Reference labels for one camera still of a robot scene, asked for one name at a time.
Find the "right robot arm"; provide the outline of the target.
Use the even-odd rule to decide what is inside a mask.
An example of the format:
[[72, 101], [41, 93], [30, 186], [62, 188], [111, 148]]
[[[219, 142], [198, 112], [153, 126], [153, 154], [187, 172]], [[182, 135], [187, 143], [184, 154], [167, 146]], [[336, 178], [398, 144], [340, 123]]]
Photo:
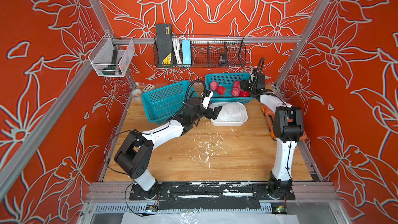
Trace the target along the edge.
[[267, 183], [267, 194], [278, 200], [292, 190], [294, 151], [304, 134], [302, 109], [285, 102], [271, 89], [267, 89], [265, 75], [258, 69], [250, 73], [249, 79], [241, 81], [240, 88], [274, 113], [272, 132], [276, 138], [277, 151]]

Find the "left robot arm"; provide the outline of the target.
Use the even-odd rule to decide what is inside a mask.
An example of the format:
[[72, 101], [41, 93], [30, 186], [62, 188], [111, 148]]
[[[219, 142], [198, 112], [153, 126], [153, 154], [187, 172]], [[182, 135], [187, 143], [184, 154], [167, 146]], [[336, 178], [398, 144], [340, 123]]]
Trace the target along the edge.
[[153, 199], [159, 183], [148, 169], [152, 152], [188, 133], [203, 117], [216, 120], [222, 109], [222, 106], [210, 107], [209, 97], [191, 97], [166, 124], [145, 132], [130, 131], [114, 161], [140, 187], [144, 198]]

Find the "teal basket with netted apples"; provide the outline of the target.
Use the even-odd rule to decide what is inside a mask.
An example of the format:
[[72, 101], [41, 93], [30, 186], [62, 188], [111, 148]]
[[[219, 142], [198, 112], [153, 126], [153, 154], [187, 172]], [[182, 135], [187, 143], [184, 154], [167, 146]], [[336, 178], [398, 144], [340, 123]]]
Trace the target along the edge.
[[145, 92], [142, 103], [151, 123], [163, 124], [182, 107], [190, 82], [185, 80]]

